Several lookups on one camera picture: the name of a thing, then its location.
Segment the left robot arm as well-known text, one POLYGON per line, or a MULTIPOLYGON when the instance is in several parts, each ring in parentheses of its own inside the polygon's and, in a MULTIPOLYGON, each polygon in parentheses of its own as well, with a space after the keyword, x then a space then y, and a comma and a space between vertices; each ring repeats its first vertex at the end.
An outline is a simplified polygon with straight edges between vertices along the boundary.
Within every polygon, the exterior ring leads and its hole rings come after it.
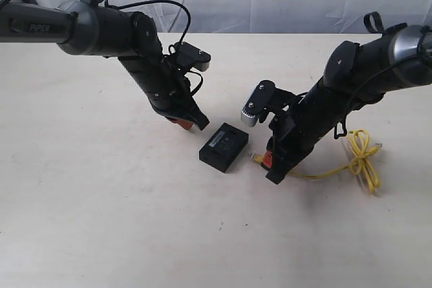
POLYGON ((205 129, 187 73, 209 68, 211 56, 180 39, 163 53, 152 18, 140 11, 66 1, 52 9, 1 0, 1 42, 55 43, 69 55, 115 57, 145 93, 153 110, 184 129, 205 129))

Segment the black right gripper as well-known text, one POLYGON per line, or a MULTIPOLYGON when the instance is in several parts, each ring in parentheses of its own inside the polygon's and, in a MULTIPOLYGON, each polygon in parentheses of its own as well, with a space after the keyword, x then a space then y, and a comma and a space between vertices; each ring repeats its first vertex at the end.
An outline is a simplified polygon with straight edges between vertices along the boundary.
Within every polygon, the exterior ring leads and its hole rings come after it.
POLYGON ((268 169, 265 177, 280 184, 340 119, 338 100, 312 96, 296 100, 284 116, 275 116, 269 124, 272 136, 261 161, 261 166, 268 169))

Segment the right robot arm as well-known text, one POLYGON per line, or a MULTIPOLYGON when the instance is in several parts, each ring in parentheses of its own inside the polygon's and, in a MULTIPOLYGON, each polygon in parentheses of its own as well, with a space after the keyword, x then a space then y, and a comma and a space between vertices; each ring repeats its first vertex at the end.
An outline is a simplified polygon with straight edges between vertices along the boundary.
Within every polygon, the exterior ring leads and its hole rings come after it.
POLYGON ((290 100, 288 110, 269 124, 267 179, 283 181, 328 132, 335 139, 347 136, 346 118, 352 111, 378 103, 388 92, 430 84, 430 27, 405 26, 363 45, 344 41, 318 82, 290 100))

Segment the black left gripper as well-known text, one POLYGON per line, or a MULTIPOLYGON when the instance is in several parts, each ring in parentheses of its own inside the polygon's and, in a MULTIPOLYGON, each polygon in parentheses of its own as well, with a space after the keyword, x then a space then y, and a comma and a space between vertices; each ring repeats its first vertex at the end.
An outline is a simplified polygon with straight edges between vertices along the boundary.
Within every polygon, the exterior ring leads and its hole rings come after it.
POLYGON ((185 81, 185 69, 167 61, 148 62, 149 90, 152 105, 171 117, 168 121, 189 131, 196 126, 203 131, 210 123, 191 95, 190 85, 185 81))

